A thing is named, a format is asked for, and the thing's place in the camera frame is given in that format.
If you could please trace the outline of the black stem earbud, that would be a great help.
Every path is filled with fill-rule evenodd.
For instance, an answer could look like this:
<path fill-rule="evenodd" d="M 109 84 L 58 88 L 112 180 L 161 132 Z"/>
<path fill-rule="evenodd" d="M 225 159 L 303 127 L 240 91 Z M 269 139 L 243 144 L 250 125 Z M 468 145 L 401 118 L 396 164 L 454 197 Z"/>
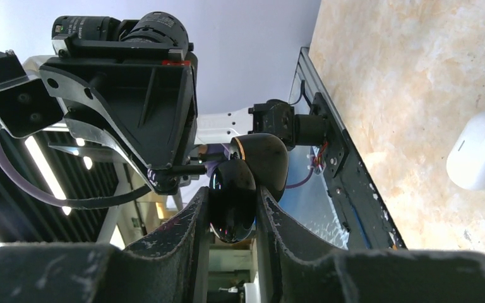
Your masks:
<path fill-rule="evenodd" d="M 204 165 L 169 165 L 168 168 L 148 170 L 148 180 L 153 190 L 158 194 L 172 194 L 179 187 L 179 178 L 184 175 L 205 175 L 207 168 Z"/>

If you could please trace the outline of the white earbud charging case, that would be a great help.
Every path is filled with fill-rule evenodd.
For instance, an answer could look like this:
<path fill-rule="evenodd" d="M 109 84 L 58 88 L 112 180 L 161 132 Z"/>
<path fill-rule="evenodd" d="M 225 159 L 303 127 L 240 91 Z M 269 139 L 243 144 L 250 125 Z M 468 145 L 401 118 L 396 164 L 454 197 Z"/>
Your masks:
<path fill-rule="evenodd" d="M 446 172 L 462 189 L 485 189 L 485 111 L 465 125 L 448 155 Z"/>

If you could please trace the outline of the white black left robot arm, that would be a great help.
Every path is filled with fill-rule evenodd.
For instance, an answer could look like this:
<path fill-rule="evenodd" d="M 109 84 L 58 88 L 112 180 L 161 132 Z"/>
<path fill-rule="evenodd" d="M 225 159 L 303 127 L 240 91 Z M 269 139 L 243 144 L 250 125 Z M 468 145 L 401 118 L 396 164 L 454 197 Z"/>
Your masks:
<path fill-rule="evenodd" d="M 112 148 L 157 194 L 176 194 L 184 177 L 205 173 L 191 158 L 197 145 L 233 143 L 234 154 L 270 183 L 264 157 L 248 148 L 248 134 L 272 134 L 291 150 L 318 146 L 330 131 L 324 116 L 296 114 L 277 99 L 200 116 L 198 60 L 185 27 L 168 13 L 123 21 L 60 16 L 51 37 L 56 56 L 40 73 L 62 102 L 71 135 Z"/>

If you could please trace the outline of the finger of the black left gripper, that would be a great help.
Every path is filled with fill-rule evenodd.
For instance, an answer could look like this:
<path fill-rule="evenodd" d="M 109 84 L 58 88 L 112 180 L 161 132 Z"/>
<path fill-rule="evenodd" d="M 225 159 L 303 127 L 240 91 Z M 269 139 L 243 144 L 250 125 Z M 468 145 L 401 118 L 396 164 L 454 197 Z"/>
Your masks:
<path fill-rule="evenodd" d="M 65 117 L 103 118 L 149 169 L 188 165 L 195 144 L 196 85 L 188 66 L 131 66 L 91 79 L 52 79 L 52 59 L 39 72 Z"/>
<path fill-rule="evenodd" d="M 74 139 L 83 139 L 83 146 L 52 144 L 51 147 L 62 152 L 75 153 L 78 156 L 88 156 L 96 162 L 125 163 L 136 172 L 146 186 L 153 191 L 153 186 L 147 176 L 147 166 L 141 161 L 135 151 L 120 137 L 120 134 L 103 118 L 64 117 L 47 128 L 48 131 L 67 132 Z"/>

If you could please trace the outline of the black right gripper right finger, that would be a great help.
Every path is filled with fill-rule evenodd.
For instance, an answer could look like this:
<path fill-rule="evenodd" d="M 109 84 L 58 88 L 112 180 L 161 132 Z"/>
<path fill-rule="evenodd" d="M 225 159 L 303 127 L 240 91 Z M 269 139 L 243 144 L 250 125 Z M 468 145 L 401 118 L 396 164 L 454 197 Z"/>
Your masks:
<path fill-rule="evenodd" d="M 343 250 L 256 194 L 262 302 L 485 302 L 485 254 Z"/>

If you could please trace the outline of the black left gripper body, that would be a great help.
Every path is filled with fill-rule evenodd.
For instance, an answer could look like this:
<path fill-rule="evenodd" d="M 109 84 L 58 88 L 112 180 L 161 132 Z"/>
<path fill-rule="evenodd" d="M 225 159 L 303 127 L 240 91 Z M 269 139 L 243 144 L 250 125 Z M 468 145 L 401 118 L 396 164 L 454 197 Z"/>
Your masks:
<path fill-rule="evenodd" d="M 156 31 L 138 31 L 121 38 L 90 39 L 86 33 L 59 33 L 52 38 L 58 58 L 52 59 L 52 79 L 88 79 L 98 74 L 108 75 L 110 69 L 125 64 L 149 66 L 188 66 L 196 79 L 197 57 L 193 44 L 183 32 L 179 40 Z"/>

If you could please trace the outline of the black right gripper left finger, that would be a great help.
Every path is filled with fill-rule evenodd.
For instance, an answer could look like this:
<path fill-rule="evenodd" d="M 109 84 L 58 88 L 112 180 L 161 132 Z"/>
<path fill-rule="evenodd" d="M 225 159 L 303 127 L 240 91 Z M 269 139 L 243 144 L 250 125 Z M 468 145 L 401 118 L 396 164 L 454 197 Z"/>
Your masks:
<path fill-rule="evenodd" d="M 0 247 L 0 302 L 205 302 L 208 188 L 119 249 L 99 243 Z"/>

